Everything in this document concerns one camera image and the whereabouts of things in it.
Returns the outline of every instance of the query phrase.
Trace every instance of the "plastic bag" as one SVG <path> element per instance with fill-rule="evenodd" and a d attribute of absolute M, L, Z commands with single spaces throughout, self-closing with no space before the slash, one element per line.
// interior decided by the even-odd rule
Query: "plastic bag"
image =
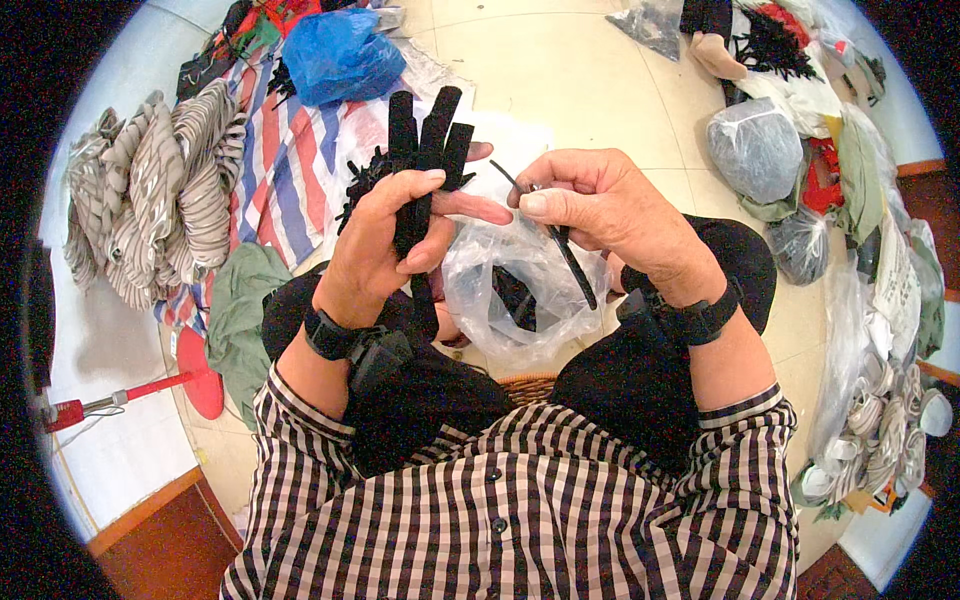
<path fill-rule="evenodd" d="M 597 298 L 610 290 L 599 252 L 570 244 Z M 537 330 L 517 326 L 493 291 L 493 266 L 506 269 L 533 292 Z M 545 232 L 514 213 L 508 226 L 470 220 L 462 225 L 443 264 L 444 295 L 461 331 L 490 360 L 522 371 L 553 358 L 567 341 L 601 326 L 560 250 Z"/>
<path fill-rule="evenodd" d="M 309 107 L 370 100 L 390 91 L 406 61 L 383 34 L 379 15 L 346 9 L 305 16 L 283 44 L 283 62 L 300 100 Z"/>
<path fill-rule="evenodd" d="M 674 62 L 680 60 L 684 0 L 631 0 L 626 11 L 607 15 L 620 31 Z"/>
<path fill-rule="evenodd" d="M 707 144 L 730 186 L 760 204 L 790 194 L 804 159 L 797 129 L 769 98 L 717 112 L 707 123 Z"/>
<path fill-rule="evenodd" d="M 770 252 L 793 285 L 807 285 L 823 276 L 829 260 L 828 218 L 800 206 L 797 212 L 767 226 Z"/>
<path fill-rule="evenodd" d="M 856 253 L 849 251 L 847 260 L 828 269 L 827 277 L 827 356 L 806 450 L 818 467 L 836 475 L 841 466 L 827 456 L 827 449 L 847 424 L 853 384 L 870 338 L 864 327 L 866 286 L 856 270 Z"/>

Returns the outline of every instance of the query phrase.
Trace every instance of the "green cloth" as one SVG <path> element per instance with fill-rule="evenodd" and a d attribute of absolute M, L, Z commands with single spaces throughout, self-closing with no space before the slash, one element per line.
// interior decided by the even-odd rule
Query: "green cloth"
<path fill-rule="evenodd" d="M 776 223 L 797 212 L 800 198 L 806 189 L 806 172 L 810 168 L 810 158 L 812 156 L 810 144 L 805 139 L 801 140 L 801 145 L 804 147 L 804 159 L 801 160 L 800 167 L 797 169 L 797 179 L 793 183 L 793 190 L 790 191 L 790 195 L 769 204 L 760 204 L 754 202 L 754 199 L 750 196 L 737 192 L 736 197 L 747 214 L 765 223 Z"/>
<path fill-rule="evenodd" d="M 944 272 L 934 250 L 914 228 L 910 230 L 910 245 L 922 264 L 914 263 L 914 271 L 920 282 L 920 327 L 917 329 L 917 356 L 928 358 L 943 347 L 944 318 L 947 307 L 944 302 Z"/>
<path fill-rule="evenodd" d="M 290 280 L 290 271 L 273 248 L 241 244 L 213 279 L 213 301 L 206 328 L 206 362 L 224 377 L 243 422 L 256 430 L 253 397 L 270 370 L 260 341 L 263 298 Z"/>
<path fill-rule="evenodd" d="M 844 204 L 837 213 L 837 226 L 856 242 L 863 244 L 880 225 L 883 207 L 883 185 L 877 168 L 876 136 L 867 128 L 872 124 L 860 122 L 862 112 L 845 112 L 843 130 L 834 138 L 840 161 L 840 189 Z"/>

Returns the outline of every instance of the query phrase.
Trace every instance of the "wooden baseboard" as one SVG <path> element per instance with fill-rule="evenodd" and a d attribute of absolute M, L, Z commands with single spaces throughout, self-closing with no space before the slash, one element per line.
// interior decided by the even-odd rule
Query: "wooden baseboard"
<path fill-rule="evenodd" d="M 920 367 L 920 371 L 924 372 L 931 377 L 940 379 L 953 387 L 960 388 L 960 373 L 953 371 L 947 371 L 946 369 L 941 369 L 936 365 L 931 365 L 922 360 L 917 361 L 917 366 Z"/>
<path fill-rule="evenodd" d="M 210 509 L 210 513 L 217 521 L 217 524 L 220 525 L 220 530 L 224 532 L 224 536 L 229 540 L 230 545 L 237 551 L 237 554 L 240 554 L 243 550 L 243 538 L 237 533 L 237 528 L 233 526 L 232 519 L 230 519 L 224 511 L 224 508 L 220 506 L 216 494 L 213 493 L 210 484 L 206 482 L 205 478 L 197 482 L 197 490 L 200 491 L 200 496 L 202 496 L 204 502 L 206 502 L 206 508 Z"/>
<path fill-rule="evenodd" d="M 935 160 L 921 160 L 920 162 L 908 162 L 897 167 L 897 177 L 913 177 L 933 173 L 934 171 L 946 171 L 947 161 L 943 158 Z"/>
<path fill-rule="evenodd" d="M 188 470 L 150 495 L 143 502 L 120 515 L 120 518 L 108 525 L 93 540 L 87 542 L 86 549 L 94 558 L 99 557 L 118 540 L 133 531 L 137 525 L 150 518 L 153 513 L 166 506 L 168 502 L 202 479 L 204 479 L 204 472 L 200 470 L 200 467 L 193 467 Z"/>

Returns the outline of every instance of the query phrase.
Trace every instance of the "person's right hand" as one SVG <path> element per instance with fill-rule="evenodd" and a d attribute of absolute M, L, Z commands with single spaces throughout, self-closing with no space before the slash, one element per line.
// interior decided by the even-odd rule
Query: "person's right hand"
<path fill-rule="evenodd" d="M 586 250 L 609 249 L 645 273 L 674 306 L 719 300 L 727 281 L 716 258 L 686 218 L 619 150 L 556 150 L 516 178 L 510 206 L 545 225 L 573 228 Z"/>

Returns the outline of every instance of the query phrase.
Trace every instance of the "finger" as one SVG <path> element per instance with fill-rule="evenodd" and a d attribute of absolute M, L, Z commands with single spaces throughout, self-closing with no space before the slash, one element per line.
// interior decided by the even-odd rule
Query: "finger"
<path fill-rule="evenodd" d="M 597 238 L 579 229 L 572 229 L 570 231 L 570 241 L 587 252 L 605 249 L 604 245 L 597 241 Z"/>
<path fill-rule="evenodd" d="M 434 192 L 433 213 L 437 215 L 464 215 L 482 219 L 494 225 L 509 225 L 514 213 L 504 206 L 483 196 L 456 192 Z"/>
<path fill-rule="evenodd" d="M 444 261 L 456 231 L 457 226 L 446 217 L 430 217 L 426 236 L 396 265 L 396 272 L 412 275 L 436 269 Z"/>
<path fill-rule="evenodd" d="M 491 154 L 493 154 L 493 144 L 490 142 L 470 142 L 470 148 L 467 151 L 467 162 L 483 160 Z"/>
<path fill-rule="evenodd" d="M 633 162 L 619 150 L 553 150 L 534 160 L 516 176 L 516 182 L 526 189 L 532 183 L 568 181 L 581 193 L 602 194 L 630 168 L 635 168 Z M 507 204 L 516 208 L 519 197 L 519 192 L 511 190 Z"/>
<path fill-rule="evenodd" d="M 595 233 L 601 227 L 602 215 L 597 205 L 602 198 L 553 187 L 521 196 L 520 210 L 537 223 L 568 225 Z"/>
<path fill-rule="evenodd" d="M 430 171 L 400 171 L 378 181 L 373 190 L 360 199 L 350 220 L 379 220 L 395 214 L 411 200 L 434 191 L 443 185 L 446 173 L 443 169 Z"/>

